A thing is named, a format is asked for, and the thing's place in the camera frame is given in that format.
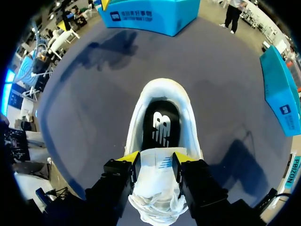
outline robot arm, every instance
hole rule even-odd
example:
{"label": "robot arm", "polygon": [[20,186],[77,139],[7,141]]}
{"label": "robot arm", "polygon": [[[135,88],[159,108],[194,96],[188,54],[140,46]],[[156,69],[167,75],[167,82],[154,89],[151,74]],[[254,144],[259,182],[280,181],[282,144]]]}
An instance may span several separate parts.
{"label": "robot arm", "polygon": [[[94,224],[105,219],[105,224],[115,226],[122,217],[127,198],[133,193],[141,167],[140,153],[135,152],[121,159],[109,160],[104,173],[96,184],[86,189],[86,200],[68,194],[64,200],[51,202],[45,209],[49,225]],[[184,195],[191,217],[198,226],[256,225],[266,223],[260,218],[262,211],[276,196],[270,193],[255,207],[242,199],[230,204],[228,191],[212,178],[204,160],[194,160],[183,154],[173,154],[173,171]]]}

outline black insole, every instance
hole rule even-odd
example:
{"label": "black insole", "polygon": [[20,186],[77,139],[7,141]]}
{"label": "black insole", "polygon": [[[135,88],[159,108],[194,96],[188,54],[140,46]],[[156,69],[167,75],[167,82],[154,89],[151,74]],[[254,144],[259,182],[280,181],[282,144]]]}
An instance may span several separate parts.
{"label": "black insole", "polygon": [[180,116],[176,106],[165,100],[150,103],[143,120],[142,151],[156,147],[178,147]]}

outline white sneaker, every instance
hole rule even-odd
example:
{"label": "white sneaker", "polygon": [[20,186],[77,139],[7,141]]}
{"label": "white sneaker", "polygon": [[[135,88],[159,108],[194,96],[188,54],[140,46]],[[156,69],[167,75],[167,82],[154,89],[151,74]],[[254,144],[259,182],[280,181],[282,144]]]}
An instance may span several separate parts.
{"label": "white sneaker", "polygon": [[223,28],[227,28],[225,24],[219,24],[219,26],[221,26]]}
{"label": "white sneaker", "polygon": [[144,87],[130,122],[125,155],[137,150],[142,166],[129,201],[142,221],[168,226],[188,209],[184,196],[178,199],[172,153],[181,150],[203,159],[190,100],[179,83],[155,79]]}

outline cable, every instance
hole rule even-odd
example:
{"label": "cable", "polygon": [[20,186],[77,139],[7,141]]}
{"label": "cable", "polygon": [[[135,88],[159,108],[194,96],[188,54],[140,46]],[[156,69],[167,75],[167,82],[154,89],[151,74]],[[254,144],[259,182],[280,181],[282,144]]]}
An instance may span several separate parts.
{"label": "cable", "polygon": [[275,198],[276,198],[276,197],[280,197],[280,196],[286,196],[286,197],[290,197],[290,196],[291,196],[291,194],[289,194],[289,193],[281,193],[281,194],[277,194],[277,195],[275,195]]}

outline cyan display booth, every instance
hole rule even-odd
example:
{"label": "cyan display booth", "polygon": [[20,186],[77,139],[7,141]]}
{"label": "cyan display booth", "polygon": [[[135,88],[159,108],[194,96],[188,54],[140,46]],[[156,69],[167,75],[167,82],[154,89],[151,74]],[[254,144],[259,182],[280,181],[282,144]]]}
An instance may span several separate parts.
{"label": "cyan display booth", "polygon": [[175,36],[198,16],[200,0],[112,0],[98,8],[106,27],[134,28]]}
{"label": "cyan display booth", "polygon": [[301,110],[291,72],[274,46],[260,57],[265,100],[278,118],[286,136],[301,134]]}

